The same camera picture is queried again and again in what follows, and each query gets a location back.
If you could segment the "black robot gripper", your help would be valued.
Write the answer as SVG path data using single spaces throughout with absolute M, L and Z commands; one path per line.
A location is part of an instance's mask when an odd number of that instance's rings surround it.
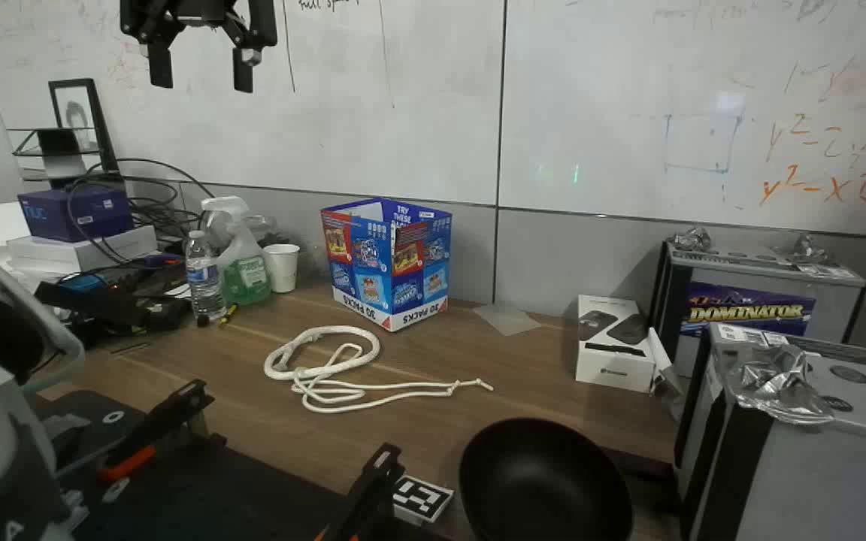
M 252 48 L 275 41 L 272 0 L 121 0 L 121 30 L 148 46 L 151 84 L 172 87 L 168 41 L 187 28 L 219 28 L 234 46 L 230 81 L 237 94 L 252 94 Z

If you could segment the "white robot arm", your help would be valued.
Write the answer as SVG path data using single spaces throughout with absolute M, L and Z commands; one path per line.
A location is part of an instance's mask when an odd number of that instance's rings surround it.
M 0 290 L 47 323 L 4 267 Z M 258 524 L 268 468 L 172 406 L 187 406 L 187 394 L 172 391 L 124 429 L 101 426 L 59 463 L 38 413 L 0 366 L 0 541 L 271 541 Z

